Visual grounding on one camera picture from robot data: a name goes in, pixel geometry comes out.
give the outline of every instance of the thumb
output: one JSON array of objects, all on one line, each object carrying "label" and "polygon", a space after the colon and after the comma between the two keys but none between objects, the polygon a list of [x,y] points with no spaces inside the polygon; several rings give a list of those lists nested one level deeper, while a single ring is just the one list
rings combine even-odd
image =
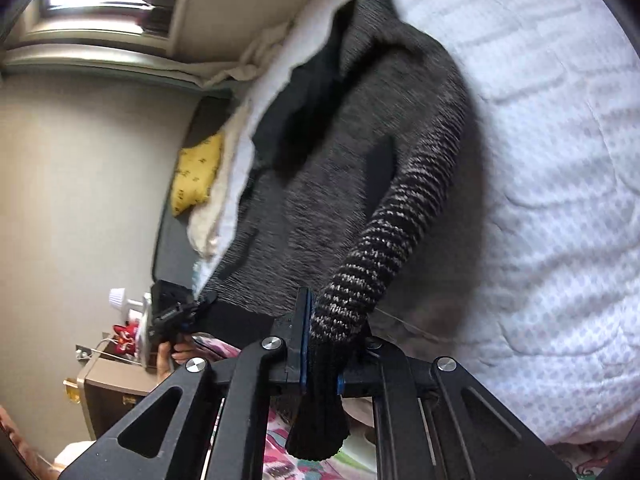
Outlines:
[{"label": "thumb", "polygon": [[165,341],[158,346],[158,357],[156,358],[156,369],[158,370],[158,384],[171,375],[171,365],[169,364],[169,354],[171,353],[171,343]]}]

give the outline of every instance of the garment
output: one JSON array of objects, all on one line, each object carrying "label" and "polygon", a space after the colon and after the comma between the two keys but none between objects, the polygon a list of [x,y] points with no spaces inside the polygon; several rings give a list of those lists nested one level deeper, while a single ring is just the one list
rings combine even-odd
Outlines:
[{"label": "garment", "polygon": [[[301,285],[325,290],[300,411],[308,424],[299,414],[287,443],[291,452],[306,435],[296,456],[331,456],[348,434],[332,384],[367,312],[439,213],[465,118],[462,78],[443,47],[400,22],[391,0],[354,0],[260,122],[238,235],[205,290],[270,314],[292,310]],[[376,160],[386,186],[368,185]],[[382,197],[382,208],[372,205]]]},{"label": "garment", "polygon": [[223,134],[218,132],[193,148],[180,150],[171,186],[171,212],[174,216],[208,200],[209,187],[220,164],[222,144]]},{"label": "garment", "polygon": [[251,103],[247,101],[240,105],[220,128],[220,134],[224,135],[224,149],[218,175],[208,190],[209,199],[206,203],[194,207],[189,216],[189,242],[204,258],[211,256],[216,249],[216,226],[226,198],[226,188],[240,132],[249,113]]}]

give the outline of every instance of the white sheet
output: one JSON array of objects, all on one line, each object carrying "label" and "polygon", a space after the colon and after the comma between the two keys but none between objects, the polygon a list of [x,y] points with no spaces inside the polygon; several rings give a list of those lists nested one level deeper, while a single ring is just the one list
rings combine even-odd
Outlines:
[{"label": "white sheet", "polygon": [[[222,250],[235,234],[250,136],[345,1],[312,0],[250,92]],[[640,412],[635,52],[601,0],[394,1],[456,59],[478,132],[465,139],[432,240],[394,283],[395,301],[372,316],[374,329],[409,355],[453,355],[548,443],[624,438]]]}]

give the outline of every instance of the bed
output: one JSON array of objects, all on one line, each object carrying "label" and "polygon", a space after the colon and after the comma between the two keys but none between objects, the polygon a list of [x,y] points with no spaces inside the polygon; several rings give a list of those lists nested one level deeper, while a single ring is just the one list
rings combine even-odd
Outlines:
[{"label": "bed", "polygon": [[[311,0],[269,71],[234,163],[347,0]],[[450,354],[546,443],[623,440],[640,412],[640,64],[602,0],[394,0],[463,73],[476,120],[444,214],[370,316],[411,356]]]}]

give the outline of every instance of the mattress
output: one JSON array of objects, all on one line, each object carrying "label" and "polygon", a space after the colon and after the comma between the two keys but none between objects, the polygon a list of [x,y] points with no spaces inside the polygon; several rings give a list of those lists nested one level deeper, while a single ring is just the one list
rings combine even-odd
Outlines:
[{"label": "mattress", "polygon": [[[347,0],[312,0],[249,92],[251,135]],[[622,440],[640,412],[640,62],[601,0],[394,0],[460,67],[476,120],[440,221],[370,316],[408,355],[458,359],[548,444]]]}]

